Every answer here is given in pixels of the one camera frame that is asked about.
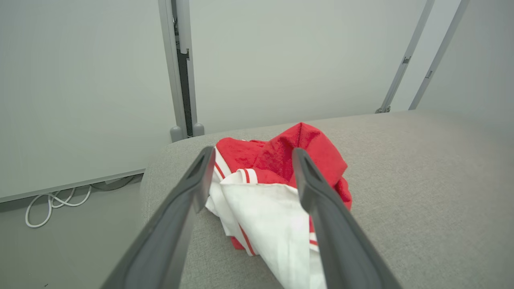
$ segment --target white cable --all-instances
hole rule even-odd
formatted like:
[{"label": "white cable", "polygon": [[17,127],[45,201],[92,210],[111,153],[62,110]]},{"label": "white cable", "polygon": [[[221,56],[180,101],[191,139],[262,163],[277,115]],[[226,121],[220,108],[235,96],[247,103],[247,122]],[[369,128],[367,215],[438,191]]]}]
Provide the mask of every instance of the white cable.
[{"label": "white cable", "polygon": [[[48,220],[50,219],[50,216],[52,215],[52,208],[54,209],[57,209],[57,208],[60,208],[64,205],[66,206],[70,206],[70,207],[77,207],[77,206],[80,206],[82,205],[86,200],[87,198],[89,198],[89,195],[91,194],[91,189],[92,187],[89,186],[89,190],[87,192],[87,195],[86,197],[80,202],[80,203],[77,203],[77,204],[70,204],[68,203],[68,201],[71,199],[71,197],[73,196],[73,193],[75,192],[75,188],[73,188],[73,190],[71,191],[71,194],[69,195],[69,197],[63,201],[61,200],[60,198],[57,197],[57,195],[61,192],[61,191],[58,191],[55,195],[52,195],[51,193],[46,193],[46,194],[40,194],[38,196],[36,196],[32,202],[30,202],[28,208],[27,208],[27,212],[25,212],[25,224],[27,224],[27,226],[31,227],[31,228],[39,228],[41,226],[43,226],[44,224],[46,224],[46,222],[48,222]],[[48,216],[46,216],[46,219],[38,224],[38,225],[32,225],[30,222],[29,222],[29,212],[30,212],[30,208],[32,207],[32,204],[34,204],[34,202],[39,199],[41,196],[48,196]],[[60,205],[54,205],[53,204],[53,200],[57,200],[59,203],[61,203]]]}]

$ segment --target gray fabric surface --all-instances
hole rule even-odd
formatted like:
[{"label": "gray fabric surface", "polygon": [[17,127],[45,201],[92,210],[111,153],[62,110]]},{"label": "gray fabric surface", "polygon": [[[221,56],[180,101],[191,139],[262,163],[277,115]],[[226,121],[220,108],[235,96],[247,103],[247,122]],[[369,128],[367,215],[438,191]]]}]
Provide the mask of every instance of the gray fabric surface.
[{"label": "gray fabric surface", "polygon": [[[512,144],[432,112],[307,123],[348,163],[352,214],[405,288],[514,288]],[[145,220],[203,147],[227,136],[269,140],[291,125],[165,147],[142,181]],[[280,287],[262,259],[232,248],[215,216],[198,217],[181,287]]]}]

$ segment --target red and white cloth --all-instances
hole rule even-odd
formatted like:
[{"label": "red and white cloth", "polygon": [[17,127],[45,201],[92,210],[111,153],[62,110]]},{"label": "red and white cloth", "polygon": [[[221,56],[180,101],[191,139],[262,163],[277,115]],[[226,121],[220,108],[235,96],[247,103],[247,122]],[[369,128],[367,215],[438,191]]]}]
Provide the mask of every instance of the red and white cloth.
[{"label": "red and white cloth", "polygon": [[285,288],[323,288],[316,234],[296,190],[294,148],[307,151],[350,209],[346,163],[321,131],[305,123],[270,141],[220,140],[206,207],[234,247],[261,255]]}]

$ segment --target white wall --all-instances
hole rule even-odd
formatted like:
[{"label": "white wall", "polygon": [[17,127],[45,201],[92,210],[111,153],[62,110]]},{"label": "white wall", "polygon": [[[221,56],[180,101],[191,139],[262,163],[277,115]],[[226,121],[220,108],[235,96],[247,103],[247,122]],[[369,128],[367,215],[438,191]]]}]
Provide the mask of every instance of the white wall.
[{"label": "white wall", "polygon": [[157,0],[0,2],[0,201],[144,169],[176,125]]},{"label": "white wall", "polygon": [[409,109],[460,2],[461,0],[435,0],[414,55],[391,102],[391,112]]},{"label": "white wall", "polygon": [[418,110],[468,117],[514,140],[514,1],[471,0]]},{"label": "white wall", "polygon": [[213,133],[374,113],[425,3],[191,1],[198,122]]}]

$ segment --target gray floor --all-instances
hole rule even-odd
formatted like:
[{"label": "gray floor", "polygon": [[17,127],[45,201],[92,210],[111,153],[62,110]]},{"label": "gray floor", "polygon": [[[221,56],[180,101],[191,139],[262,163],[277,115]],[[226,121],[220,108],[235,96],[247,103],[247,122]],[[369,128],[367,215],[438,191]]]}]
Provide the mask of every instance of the gray floor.
[{"label": "gray floor", "polygon": [[[114,191],[93,190],[79,207],[54,209],[41,228],[25,225],[32,198],[0,204],[0,288],[99,288],[139,232],[141,177]],[[77,189],[80,202],[88,187]],[[68,196],[63,191],[61,198]],[[47,198],[31,209],[33,224],[48,212]]]}]

